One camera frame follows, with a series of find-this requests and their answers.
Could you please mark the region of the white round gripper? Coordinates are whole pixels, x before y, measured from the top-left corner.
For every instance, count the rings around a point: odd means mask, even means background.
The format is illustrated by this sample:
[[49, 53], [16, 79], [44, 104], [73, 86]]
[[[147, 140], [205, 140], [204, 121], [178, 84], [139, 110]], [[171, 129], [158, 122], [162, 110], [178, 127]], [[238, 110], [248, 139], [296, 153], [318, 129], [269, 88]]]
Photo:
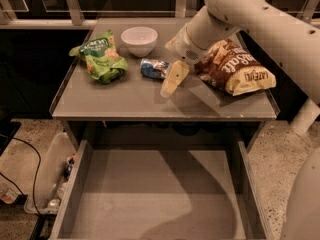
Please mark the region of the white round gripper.
[[197, 64], [206, 55], [211, 45], [209, 37], [207, 24], [186, 23], [166, 43], [165, 48], [179, 60], [169, 66], [160, 90], [162, 97], [170, 97], [188, 75], [189, 65]]

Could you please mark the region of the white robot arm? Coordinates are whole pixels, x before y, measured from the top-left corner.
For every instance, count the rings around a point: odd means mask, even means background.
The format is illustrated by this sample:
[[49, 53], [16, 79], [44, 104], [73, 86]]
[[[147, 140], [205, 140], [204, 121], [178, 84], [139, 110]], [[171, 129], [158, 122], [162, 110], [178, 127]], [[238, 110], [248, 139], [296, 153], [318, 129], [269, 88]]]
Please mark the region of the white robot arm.
[[[204, 0], [204, 6], [166, 44], [188, 65], [237, 30], [245, 31], [303, 90], [308, 100], [291, 123], [303, 135], [319, 116], [320, 31], [265, 0]], [[320, 152], [311, 153], [294, 180], [280, 240], [319, 240]]]

